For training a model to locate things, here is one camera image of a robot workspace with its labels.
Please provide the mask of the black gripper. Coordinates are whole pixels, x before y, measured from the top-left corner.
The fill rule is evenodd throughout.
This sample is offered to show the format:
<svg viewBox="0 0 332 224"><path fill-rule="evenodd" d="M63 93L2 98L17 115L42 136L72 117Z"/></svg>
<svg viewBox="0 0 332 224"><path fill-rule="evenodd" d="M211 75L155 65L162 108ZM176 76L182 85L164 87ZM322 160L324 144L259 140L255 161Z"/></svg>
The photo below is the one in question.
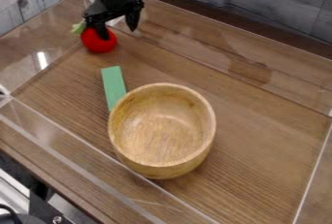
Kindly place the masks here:
<svg viewBox="0 0 332 224"><path fill-rule="evenodd" d="M140 21L140 12L144 7L143 0L95 0L83 13L87 24L93 23L99 37L107 41L108 33L104 22L125 17L125 24L135 31Z"/></svg>

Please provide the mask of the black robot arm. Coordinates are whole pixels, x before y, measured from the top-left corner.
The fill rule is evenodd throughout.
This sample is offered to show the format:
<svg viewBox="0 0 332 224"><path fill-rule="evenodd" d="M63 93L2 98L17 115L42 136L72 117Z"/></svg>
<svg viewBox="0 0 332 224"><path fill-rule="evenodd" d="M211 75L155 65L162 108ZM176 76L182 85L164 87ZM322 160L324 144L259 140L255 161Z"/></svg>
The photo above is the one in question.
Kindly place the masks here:
<svg viewBox="0 0 332 224"><path fill-rule="evenodd" d="M85 9L83 18L87 26L95 29L99 38L107 41L109 35L105 23L123 16L129 30L133 31L139 25L143 7L143 0L95 0Z"/></svg>

